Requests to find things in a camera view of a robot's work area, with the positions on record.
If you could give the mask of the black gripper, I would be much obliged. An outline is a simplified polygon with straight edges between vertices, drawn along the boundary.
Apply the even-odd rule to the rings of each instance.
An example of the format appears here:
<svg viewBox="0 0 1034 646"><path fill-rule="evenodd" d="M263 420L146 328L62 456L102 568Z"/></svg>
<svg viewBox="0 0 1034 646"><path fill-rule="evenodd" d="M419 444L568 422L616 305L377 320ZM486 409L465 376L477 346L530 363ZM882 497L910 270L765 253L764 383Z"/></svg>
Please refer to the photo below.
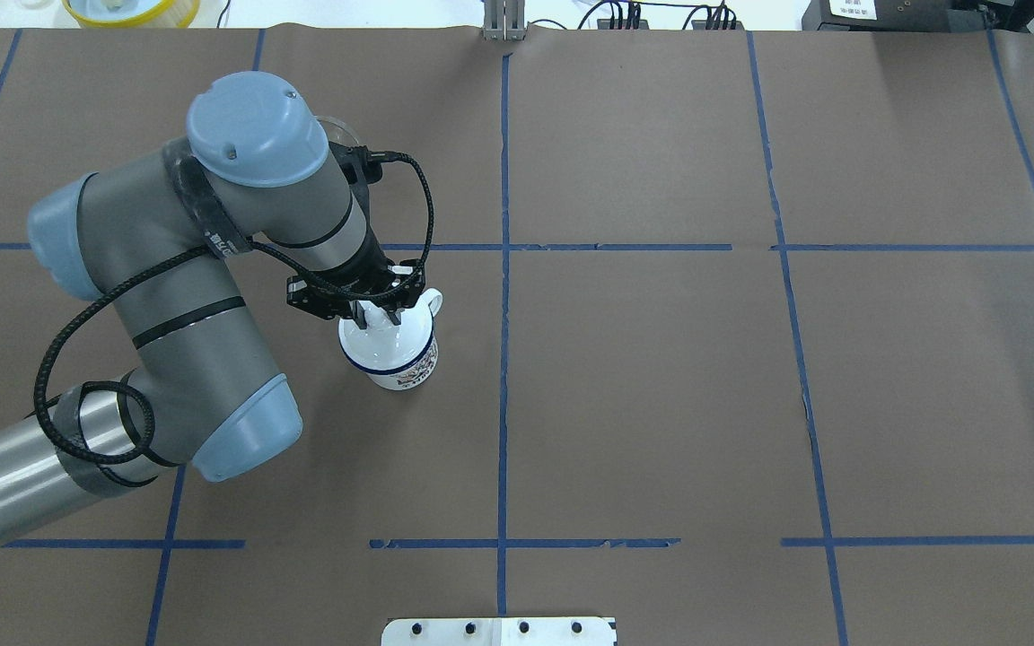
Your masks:
<svg viewBox="0 0 1034 646"><path fill-rule="evenodd" d="M358 328L369 327L368 311L373 304L386 310L390 324L399 327L401 312L415 306L425 290L427 259L425 247L419 258L390 262L377 238L369 236L356 254L337 268L296 269L287 279L286 303L324 320L354 319Z"/></svg>

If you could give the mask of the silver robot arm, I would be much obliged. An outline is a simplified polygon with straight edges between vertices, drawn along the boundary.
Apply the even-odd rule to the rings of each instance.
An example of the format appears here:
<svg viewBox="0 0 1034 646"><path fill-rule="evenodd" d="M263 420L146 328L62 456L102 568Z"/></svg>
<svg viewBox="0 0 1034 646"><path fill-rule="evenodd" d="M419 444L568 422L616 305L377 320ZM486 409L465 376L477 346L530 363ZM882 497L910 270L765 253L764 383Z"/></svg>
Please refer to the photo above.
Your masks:
<svg viewBox="0 0 1034 646"><path fill-rule="evenodd" d="M41 356L31 413L0 431L0 546L185 465L226 481L298 441L302 417L227 269L258 252L286 301L399 324L430 245L390 262L369 218L381 166L407 153L332 142L286 79L239 71L190 102L185 134L87 173L31 209L34 257L86 302Z"/></svg>

